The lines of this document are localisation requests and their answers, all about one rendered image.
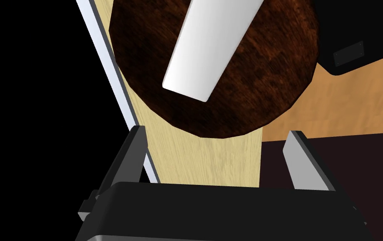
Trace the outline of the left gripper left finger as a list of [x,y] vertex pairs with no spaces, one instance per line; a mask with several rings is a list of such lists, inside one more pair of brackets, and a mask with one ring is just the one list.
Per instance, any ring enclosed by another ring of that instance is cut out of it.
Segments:
[[145,126],[133,126],[105,175],[97,195],[118,182],[139,182],[147,150]]

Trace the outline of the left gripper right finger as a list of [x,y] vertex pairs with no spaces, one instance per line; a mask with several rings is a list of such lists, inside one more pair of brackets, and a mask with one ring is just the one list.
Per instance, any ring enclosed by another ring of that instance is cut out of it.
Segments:
[[283,156],[295,189],[340,191],[341,187],[301,131],[290,131]]

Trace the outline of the pale wood panel white edge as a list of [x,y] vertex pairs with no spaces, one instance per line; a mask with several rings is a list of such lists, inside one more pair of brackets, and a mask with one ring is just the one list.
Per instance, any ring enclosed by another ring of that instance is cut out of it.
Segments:
[[146,128],[143,166],[153,183],[257,187],[262,129],[243,136],[200,138],[155,114],[117,66],[108,33],[114,0],[75,0],[128,128]]

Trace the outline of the dark brown round table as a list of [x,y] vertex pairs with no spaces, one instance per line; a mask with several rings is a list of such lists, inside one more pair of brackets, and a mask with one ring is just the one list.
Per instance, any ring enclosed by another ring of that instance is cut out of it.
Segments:
[[319,22],[314,0],[264,0],[207,102],[162,87],[191,0],[114,0],[109,34],[131,89],[172,126],[202,138],[261,128],[312,81]]

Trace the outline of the black rounded block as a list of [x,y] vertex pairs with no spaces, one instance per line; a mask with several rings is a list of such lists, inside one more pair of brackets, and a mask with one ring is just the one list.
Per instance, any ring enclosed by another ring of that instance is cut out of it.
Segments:
[[314,0],[318,63],[342,75],[383,59],[383,0]]

